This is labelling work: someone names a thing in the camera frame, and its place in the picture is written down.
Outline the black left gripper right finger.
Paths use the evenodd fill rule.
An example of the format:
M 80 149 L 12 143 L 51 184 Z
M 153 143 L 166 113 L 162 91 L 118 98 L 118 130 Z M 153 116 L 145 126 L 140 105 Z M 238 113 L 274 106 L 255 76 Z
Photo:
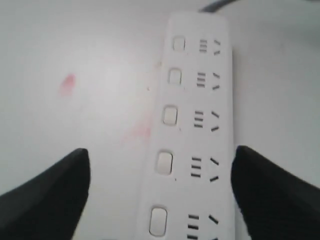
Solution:
M 253 240 L 318 240 L 320 190 L 255 150 L 240 145 L 232 191 Z

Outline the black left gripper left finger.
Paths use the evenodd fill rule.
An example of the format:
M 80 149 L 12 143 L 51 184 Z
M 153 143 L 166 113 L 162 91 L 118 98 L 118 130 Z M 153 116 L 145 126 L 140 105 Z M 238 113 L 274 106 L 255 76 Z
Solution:
M 0 196 L 2 240 L 71 240 L 89 196 L 90 159 L 78 148 Z

